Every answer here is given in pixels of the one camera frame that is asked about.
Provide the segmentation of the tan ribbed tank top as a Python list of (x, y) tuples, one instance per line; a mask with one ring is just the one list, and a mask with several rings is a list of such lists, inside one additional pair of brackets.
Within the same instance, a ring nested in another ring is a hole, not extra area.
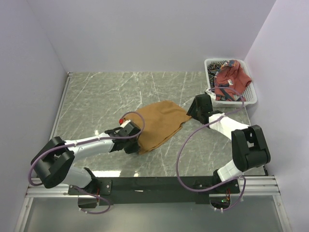
[(137, 112), (145, 121), (145, 128), (138, 139), (140, 155), (160, 147), (191, 119), (186, 110), (172, 101), (152, 103)]

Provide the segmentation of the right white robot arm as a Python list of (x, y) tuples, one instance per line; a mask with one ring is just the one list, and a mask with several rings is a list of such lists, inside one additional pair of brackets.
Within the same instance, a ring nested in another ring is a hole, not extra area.
[(239, 123), (221, 111), (214, 111), (210, 95), (196, 95), (187, 115), (231, 140), (232, 160), (213, 172), (214, 191), (224, 192), (229, 187), (229, 179), (270, 162), (271, 155), (262, 128)]

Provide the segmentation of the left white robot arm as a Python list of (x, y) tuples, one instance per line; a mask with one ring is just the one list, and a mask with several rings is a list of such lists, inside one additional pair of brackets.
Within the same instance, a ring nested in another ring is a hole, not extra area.
[(30, 162), (45, 188), (61, 183), (78, 186), (85, 194), (96, 190), (95, 176), (87, 168), (76, 168), (73, 163), (100, 153), (124, 150), (127, 154), (139, 151), (141, 129), (131, 120), (121, 126), (80, 140), (52, 138)]

